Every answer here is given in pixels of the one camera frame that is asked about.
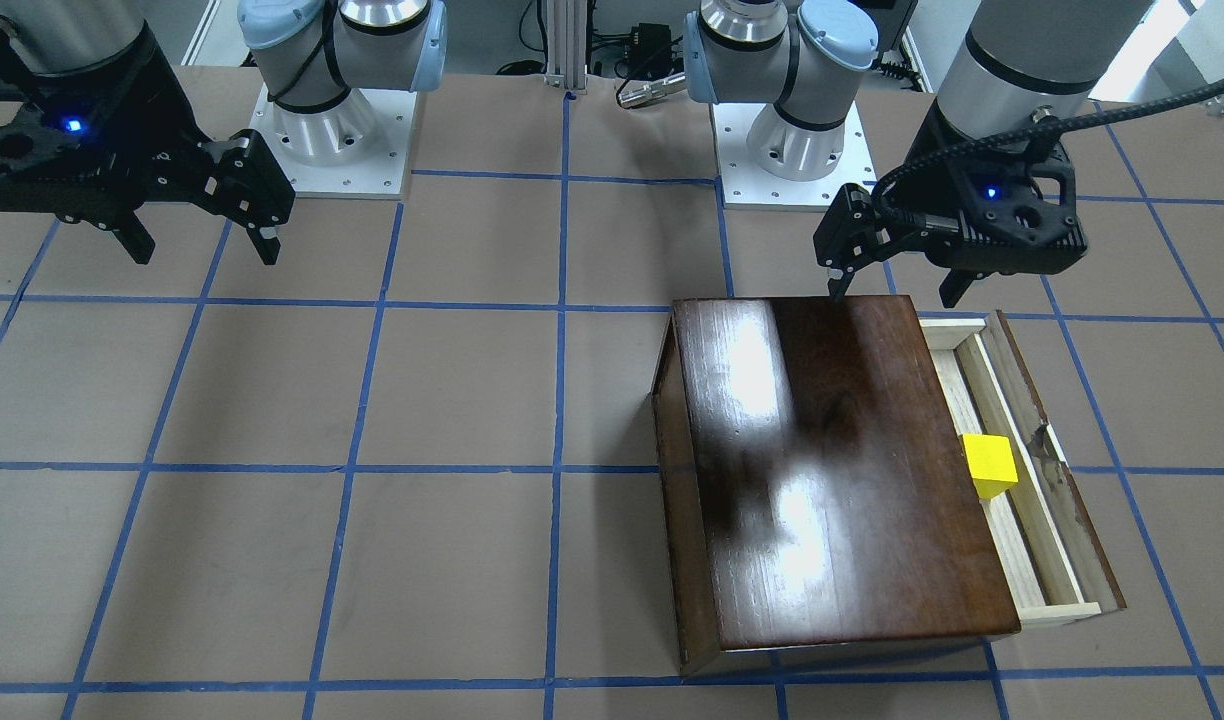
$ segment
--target wooden box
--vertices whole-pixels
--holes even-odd
[[[873,661],[1124,606],[1002,316],[909,299],[689,300],[652,388],[684,673]],[[979,501],[958,435],[1013,442]]]

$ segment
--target wooden drawer frame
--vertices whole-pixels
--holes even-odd
[[[1013,447],[1018,487],[980,506],[1022,628],[1127,606],[1004,313],[920,324],[958,432]]]

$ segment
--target black cable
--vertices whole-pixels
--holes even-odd
[[[319,32],[319,40],[315,43],[310,54],[301,61],[300,67],[296,69],[296,73],[293,73],[291,81],[288,81],[286,86],[283,86],[283,89],[269,93],[269,102],[279,102],[288,94],[288,92],[293,92],[293,88],[296,87],[297,82],[301,82],[301,78],[305,77],[306,70],[310,70],[310,65],[315,62],[315,59],[318,58],[319,53],[323,53],[323,47],[327,45],[328,40],[332,38],[332,20],[337,17],[337,0],[328,0],[324,2],[321,12],[323,13],[323,31]]]
[[[630,43],[632,43],[630,40],[597,42],[597,44],[594,44],[594,45],[590,47],[590,53],[592,53],[595,50],[606,50],[606,49],[608,49],[608,47],[625,47],[625,45],[630,45]]]
[[[896,168],[891,170],[891,173],[887,173],[885,176],[878,179],[878,182],[874,182],[874,190],[871,191],[874,211],[878,213],[878,217],[884,220],[895,220],[900,224],[927,227],[927,216],[923,213],[913,213],[913,211],[909,209],[892,208],[892,206],[887,204],[887,191],[890,191],[901,178],[912,176],[912,174],[918,173],[919,170],[927,169],[950,158],[965,158],[966,156],[977,154],[977,152],[993,151],[998,147],[1024,142],[1036,137],[1061,136],[1066,132],[1077,132],[1081,129],[1097,129],[1109,126],[1109,124],[1113,122],[1126,122],[1127,120],[1149,118],[1151,115],[1166,113],[1169,110],[1175,110],[1176,108],[1184,108],[1185,105],[1193,105],[1195,102],[1209,100],[1212,97],[1220,94],[1224,94],[1224,80],[1219,80],[1202,87],[1196,87],[1192,91],[1182,92],[1180,96],[1164,97],[1164,99],[1160,100],[1141,102],[1141,104],[1137,105],[1129,105],[1127,108],[1119,108],[1118,110],[1110,111],[1089,113],[1087,115],[1078,115],[1077,118],[1034,122],[1032,126],[1024,129],[1015,129],[1013,131],[1000,132],[979,140],[969,140],[967,142],[958,142],[949,147],[942,147],[935,152],[929,152],[929,154],[923,156],[922,158],[914,158],[913,160],[909,160],[909,163],[905,163],[900,168]]]
[[[545,65],[550,65],[550,38],[545,37],[545,17],[540,12],[540,0],[536,2],[536,27],[540,28],[540,51],[545,55]]]
[[[497,69],[498,76],[534,76],[542,72],[545,65],[540,60],[515,60]]]
[[[531,10],[531,6],[535,2],[536,0],[528,0],[528,4],[524,5],[524,13],[519,15],[519,42],[532,53],[543,53],[543,50],[540,49],[540,47],[529,45],[526,38],[524,38],[524,20],[528,20],[528,10]],[[545,42],[545,36],[542,36],[542,42]]]
[[[673,49],[674,45],[679,45],[681,42],[683,42],[683,40],[684,40],[684,37],[679,36],[679,37],[673,38],[673,40],[670,42],[670,45],[657,47],[656,53],[654,53],[652,55],[647,55],[647,58],[645,58],[641,62],[639,62],[639,67],[635,67],[635,69],[630,70],[630,72],[625,73],[625,82],[622,82],[621,87],[616,88],[616,96],[612,96],[613,99],[616,99],[616,104],[617,104],[618,108],[625,109],[625,110],[630,109],[630,108],[625,108],[625,105],[621,104],[621,94],[622,94],[622,92],[625,92],[625,86],[630,84],[630,81],[634,80],[634,76],[636,76],[636,73],[643,72],[644,69],[647,69],[647,65],[652,64],[652,60],[656,60],[659,56],[661,56],[661,54],[663,51]]]

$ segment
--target metal mounting plate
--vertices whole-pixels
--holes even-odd
[[[412,147],[416,92],[361,89],[384,130],[368,158],[346,165],[312,167],[297,163],[283,149],[271,122],[272,104],[266,87],[256,96],[250,127],[266,137],[297,197],[350,197],[350,200],[403,200],[408,185],[408,154]]]
[[[776,178],[754,162],[745,147],[754,118],[763,109],[760,102],[723,102],[711,105],[714,119],[714,149],[718,154],[718,168],[723,179],[723,204],[726,208],[749,211],[825,211],[845,182],[871,187],[874,163],[869,158],[865,131],[860,127],[860,114],[856,103],[848,110],[848,142],[845,153],[827,176],[812,182],[787,181]]]

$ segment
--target yellow cube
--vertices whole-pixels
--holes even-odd
[[[1009,491],[1018,481],[1016,460],[1011,454],[1011,441],[1002,436],[977,436],[965,433],[963,452],[968,456],[968,470],[980,500],[990,500]]]

